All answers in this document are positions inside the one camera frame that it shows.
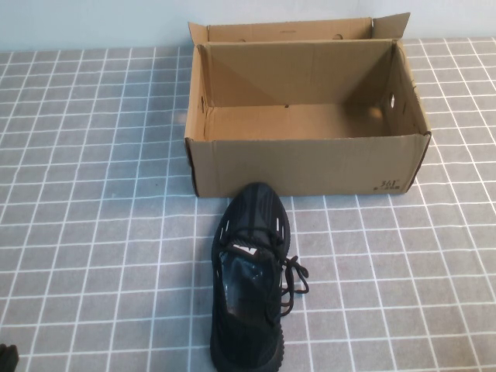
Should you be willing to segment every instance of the box lid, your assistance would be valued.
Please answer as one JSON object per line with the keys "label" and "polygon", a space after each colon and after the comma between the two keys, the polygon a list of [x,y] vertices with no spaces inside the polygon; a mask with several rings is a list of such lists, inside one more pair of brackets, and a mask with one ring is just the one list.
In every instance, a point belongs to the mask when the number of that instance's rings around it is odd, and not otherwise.
{"label": "box lid", "polygon": [[382,18],[334,19],[245,25],[202,26],[193,22],[189,29],[193,43],[270,42],[297,40],[401,39],[410,13]]}

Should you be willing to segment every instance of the gray grid surface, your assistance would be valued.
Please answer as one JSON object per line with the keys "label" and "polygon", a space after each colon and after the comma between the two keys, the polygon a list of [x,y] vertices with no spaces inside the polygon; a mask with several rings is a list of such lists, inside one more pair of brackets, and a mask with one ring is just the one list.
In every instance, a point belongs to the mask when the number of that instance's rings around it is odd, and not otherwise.
{"label": "gray grid surface", "polygon": [[[496,370],[496,42],[406,40],[434,139],[406,195],[283,198],[311,292],[282,371]],[[209,371],[182,136],[191,48],[0,53],[0,342],[19,371]]]}

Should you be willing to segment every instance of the shoelace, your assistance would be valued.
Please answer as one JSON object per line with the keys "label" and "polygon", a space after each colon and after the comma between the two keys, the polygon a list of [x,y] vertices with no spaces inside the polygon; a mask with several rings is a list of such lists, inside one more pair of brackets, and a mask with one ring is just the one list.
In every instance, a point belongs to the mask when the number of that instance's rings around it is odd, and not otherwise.
{"label": "shoelace", "polygon": [[[285,294],[289,293],[289,301],[288,302],[281,302],[281,305],[284,306],[285,308],[287,307],[288,309],[285,312],[281,313],[281,316],[286,316],[291,312],[293,309],[293,306],[295,305],[295,293],[299,293],[301,295],[308,293],[310,291],[310,288],[308,287],[308,283],[305,280],[308,278],[308,270],[306,267],[303,267],[300,265],[298,262],[298,256],[293,256],[291,259],[286,259],[284,260],[284,265],[286,266],[286,270],[284,272],[284,276],[286,277],[286,288],[282,288],[282,295],[284,296]],[[295,289],[295,277],[293,276],[293,268],[296,270],[296,274],[300,277],[301,282],[305,286],[305,289]]]}
{"label": "shoelace", "polygon": [[[310,288],[308,287],[308,283],[306,281],[306,278],[308,278],[308,270],[306,267],[303,267],[298,261],[298,256],[293,256],[291,259],[284,258],[283,253],[281,252],[281,249],[279,247],[284,243],[284,239],[282,236],[279,236],[277,234],[274,234],[274,232],[268,228],[264,227],[253,227],[253,228],[239,228],[237,230],[234,230],[229,234],[229,237],[234,237],[238,236],[238,233],[243,230],[248,230],[248,231],[262,231],[266,233],[269,236],[270,239],[270,245],[267,245],[263,242],[257,241],[258,245],[263,246],[264,248],[272,251],[276,258],[279,260],[281,264],[281,268],[283,266],[286,266],[286,270],[284,271],[284,276],[286,277],[286,288],[281,287],[281,296],[284,296],[285,294],[289,293],[289,301],[288,302],[281,302],[281,306],[288,308],[286,311],[281,313],[281,316],[286,316],[291,312],[293,307],[295,306],[295,293],[298,294],[305,294],[310,291]],[[223,236],[224,239],[222,241],[225,243],[228,239],[228,234],[225,234]],[[295,277],[293,275],[293,269],[296,270],[296,274],[298,274],[301,282],[305,286],[305,289],[295,289]]]}

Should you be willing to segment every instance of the cardboard box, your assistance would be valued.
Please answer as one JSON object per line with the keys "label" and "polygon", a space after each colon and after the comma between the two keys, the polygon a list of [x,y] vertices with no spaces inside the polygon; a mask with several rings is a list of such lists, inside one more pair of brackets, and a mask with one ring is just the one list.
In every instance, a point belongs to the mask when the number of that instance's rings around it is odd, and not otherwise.
{"label": "cardboard box", "polygon": [[398,42],[408,17],[190,23],[197,195],[254,181],[279,195],[406,192],[431,137]]}

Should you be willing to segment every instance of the black object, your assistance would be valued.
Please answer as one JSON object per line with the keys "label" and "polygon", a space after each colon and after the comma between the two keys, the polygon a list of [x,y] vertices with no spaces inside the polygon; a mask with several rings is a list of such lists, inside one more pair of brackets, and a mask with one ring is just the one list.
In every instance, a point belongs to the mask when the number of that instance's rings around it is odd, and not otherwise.
{"label": "black object", "polygon": [[0,372],[14,372],[19,362],[17,346],[0,345]]}
{"label": "black object", "polygon": [[[288,259],[290,226],[266,184],[250,184],[221,219],[212,245],[214,301],[210,353],[219,372],[275,372],[284,355],[281,316],[295,293],[307,293],[308,271]],[[287,288],[281,287],[283,266]],[[304,290],[295,290],[293,271]],[[288,302],[281,302],[289,294]]]}

